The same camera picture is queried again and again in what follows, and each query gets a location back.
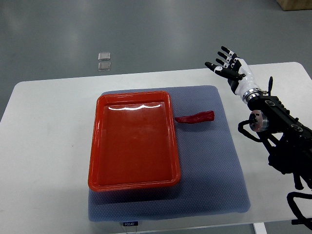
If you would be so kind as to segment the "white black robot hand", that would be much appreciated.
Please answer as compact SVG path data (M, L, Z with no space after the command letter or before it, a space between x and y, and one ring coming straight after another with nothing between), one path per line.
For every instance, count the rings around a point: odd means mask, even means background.
M244 103L253 97L259 96L260 87L255 83L254 75L245 62L232 50L222 46L217 54L217 64L205 62L205 66L220 77L227 79L231 91L240 96Z

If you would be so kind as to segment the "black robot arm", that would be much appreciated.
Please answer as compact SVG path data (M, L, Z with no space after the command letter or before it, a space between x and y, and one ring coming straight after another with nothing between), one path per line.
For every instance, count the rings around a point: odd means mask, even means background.
M238 125L247 138L263 143L269 153L269 165L282 174L293 174L295 188L302 190L302 182L312 186L312 131L290 115L277 96L271 95L273 78L268 91L251 91L247 106L248 120Z

